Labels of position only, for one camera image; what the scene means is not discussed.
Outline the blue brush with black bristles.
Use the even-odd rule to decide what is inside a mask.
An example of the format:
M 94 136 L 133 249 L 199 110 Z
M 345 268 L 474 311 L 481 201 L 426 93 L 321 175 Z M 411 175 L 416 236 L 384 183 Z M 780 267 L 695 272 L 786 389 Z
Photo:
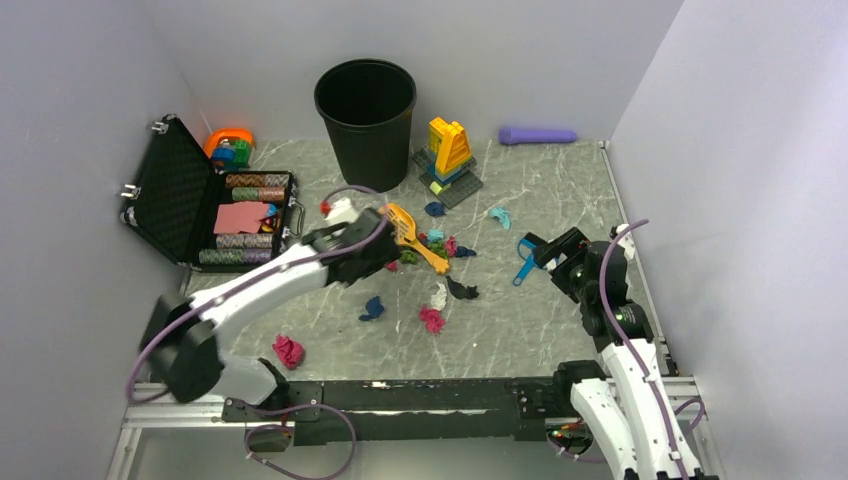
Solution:
M 528 239 L 522 238 L 516 245 L 516 252 L 519 259 L 523 262 L 521 268 L 518 270 L 516 275 L 512 280 L 512 285 L 515 287 L 521 286 L 526 280 L 527 276 L 537 268 L 535 261 L 533 259 L 533 248 L 536 244 Z

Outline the yellow slotted plastic scoop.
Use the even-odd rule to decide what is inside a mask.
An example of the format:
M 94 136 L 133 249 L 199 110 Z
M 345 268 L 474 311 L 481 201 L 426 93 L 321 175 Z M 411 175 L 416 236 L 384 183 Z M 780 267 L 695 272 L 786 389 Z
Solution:
M 418 238 L 418 230 L 413 217 L 395 203 L 388 203 L 379 209 L 395 229 L 395 242 L 400 247 L 411 248 L 420 254 L 438 275 L 447 275 L 449 261 L 425 247 Z

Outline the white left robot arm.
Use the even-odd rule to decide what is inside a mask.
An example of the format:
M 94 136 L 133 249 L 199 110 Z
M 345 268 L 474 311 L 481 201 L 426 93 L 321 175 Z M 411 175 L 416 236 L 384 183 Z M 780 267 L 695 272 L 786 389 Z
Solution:
M 288 381 L 266 359 L 229 354 L 231 341 L 284 303 L 329 285 L 350 286 L 399 255 L 391 222 L 366 208 L 353 222 L 315 230 L 224 284 L 191 296 L 161 295 L 137 362 L 147 364 L 178 403 L 215 394 L 248 404 L 261 419 L 275 419 L 291 403 Z

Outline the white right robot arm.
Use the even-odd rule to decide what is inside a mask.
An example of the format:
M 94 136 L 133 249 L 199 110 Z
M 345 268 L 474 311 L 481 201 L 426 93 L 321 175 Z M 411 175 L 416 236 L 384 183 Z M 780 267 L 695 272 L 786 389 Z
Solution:
M 615 479 L 706 479 L 665 388 L 647 314 L 628 296 L 635 228 L 621 224 L 608 241 L 571 228 L 531 249 L 534 264 L 579 306 L 600 354 L 557 367 L 552 403 L 578 414 Z

